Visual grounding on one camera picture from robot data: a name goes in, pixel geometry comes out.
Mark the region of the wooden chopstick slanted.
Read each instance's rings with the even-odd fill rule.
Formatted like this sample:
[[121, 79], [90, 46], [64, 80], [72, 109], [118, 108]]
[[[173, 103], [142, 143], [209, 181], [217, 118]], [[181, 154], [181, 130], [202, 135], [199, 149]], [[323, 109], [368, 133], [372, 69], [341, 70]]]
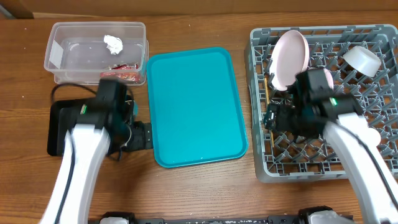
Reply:
[[274, 135], [271, 130], [271, 127], [269, 125], [269, 118], [271, 117], [271, 113], [269, 112], [269, 105], [270, 105], [270, 96], [269, 96], [269, 87], [268, 87], [268, 81], [267, 78], [264, 79], [264, 88], [265, 88], [265, 93], [266, 93], [266, 115], [264, 116], [264, 125], [266, 128], [269, 130], [269, 134], [271, 135], [271, 148], [274, 147]]

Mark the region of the large white plate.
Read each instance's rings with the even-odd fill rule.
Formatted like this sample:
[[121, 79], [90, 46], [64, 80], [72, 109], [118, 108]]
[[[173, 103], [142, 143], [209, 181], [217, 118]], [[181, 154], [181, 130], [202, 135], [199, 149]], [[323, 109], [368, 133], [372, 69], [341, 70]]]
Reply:
[[274, 75], [271, 84], [285, 91], [294, 84], [295, 76], [307, 69], [309, 46], [306, 38], [297, 30], [287, 31], [277, 41], [271, 55], [269, 73]]

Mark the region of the red snack wrapper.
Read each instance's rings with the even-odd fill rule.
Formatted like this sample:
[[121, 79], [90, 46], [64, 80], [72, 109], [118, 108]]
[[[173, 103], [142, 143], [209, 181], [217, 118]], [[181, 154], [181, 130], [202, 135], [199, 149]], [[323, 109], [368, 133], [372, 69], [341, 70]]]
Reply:
[[108, 72], [102, 72], [100, 77], [116, 77], [128, 82], [137, 83], [141, 78], [139, 72], [134, 72], [139, 65], [136, 63], [124, 63], [119, 65], [112, 65], [107, 68]]

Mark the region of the small white cup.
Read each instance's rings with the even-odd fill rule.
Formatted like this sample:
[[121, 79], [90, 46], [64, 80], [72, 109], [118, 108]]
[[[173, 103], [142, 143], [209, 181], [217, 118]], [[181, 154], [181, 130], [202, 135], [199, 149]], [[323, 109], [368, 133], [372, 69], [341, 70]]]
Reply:
[[377, 147], [381, 142], [380, 133], [374, 128], [368, 128], [366, 130], [366, 144], [369, 147]]

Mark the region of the white napkin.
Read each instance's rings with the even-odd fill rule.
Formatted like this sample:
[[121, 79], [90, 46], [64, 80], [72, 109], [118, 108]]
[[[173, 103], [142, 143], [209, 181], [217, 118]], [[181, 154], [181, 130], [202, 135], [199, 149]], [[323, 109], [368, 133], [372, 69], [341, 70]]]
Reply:
[[112, 35], [105, 35], [103, 37], [104, 43], [107, 44], [106, 48], [112, 55], [117, 55], [123, 50], [123, 42], [120, 38]]

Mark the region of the grey-green bowl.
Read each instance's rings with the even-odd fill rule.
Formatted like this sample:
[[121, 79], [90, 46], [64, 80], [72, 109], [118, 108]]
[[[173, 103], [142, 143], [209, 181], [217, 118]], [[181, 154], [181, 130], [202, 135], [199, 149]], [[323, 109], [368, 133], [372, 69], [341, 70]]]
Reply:
[[381, 66], [379, 57], [361, 46], [354, 46], [342, 57], [349, 66], [367, 77], [374, 77]]

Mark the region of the white bowl with crumbs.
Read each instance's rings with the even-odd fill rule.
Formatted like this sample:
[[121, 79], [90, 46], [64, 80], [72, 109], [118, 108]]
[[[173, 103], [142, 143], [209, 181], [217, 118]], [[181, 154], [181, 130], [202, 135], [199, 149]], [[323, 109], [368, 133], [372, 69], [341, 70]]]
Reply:
[[328, 86], [329, 86], [331, 89], [333, 89], [333, 88], [334, 88], [334, 81], [333, 81], [333, 77], [332, 77], [332, 75], [331, 75], [331, 72], [330, 72], [328, 69], [326, 69], [326, 68], [324, 68], [323, 71], [324, 71], [324, 73], [325, 73], [325, 77], [326, 77]]

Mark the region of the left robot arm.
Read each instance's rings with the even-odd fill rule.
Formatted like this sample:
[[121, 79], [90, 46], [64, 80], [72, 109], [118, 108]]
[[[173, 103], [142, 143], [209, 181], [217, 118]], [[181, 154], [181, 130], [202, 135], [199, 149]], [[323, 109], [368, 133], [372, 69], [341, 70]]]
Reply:
[[86, 114], [87, 99], [56, 101], [50, 108], [47, 152], [62, 163], [41, 223], [88, 223], [93, 192], [105, 157], [114, 152], [151, 149], [149, 123], [128, 121], [127, 134], [112, 138], [110, 129], [77, 123]]

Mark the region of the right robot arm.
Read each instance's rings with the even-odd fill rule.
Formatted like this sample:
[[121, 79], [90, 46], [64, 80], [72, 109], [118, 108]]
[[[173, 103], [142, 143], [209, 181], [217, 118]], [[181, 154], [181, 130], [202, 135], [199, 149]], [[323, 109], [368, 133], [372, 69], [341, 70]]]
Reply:
[[270, 103], [266, 129], [322, 136], [339, 158], [365, 223], [397, 223], [397, 182], [377, 149], [380, 135], [353, 95], [295, 97], [295, 105]]

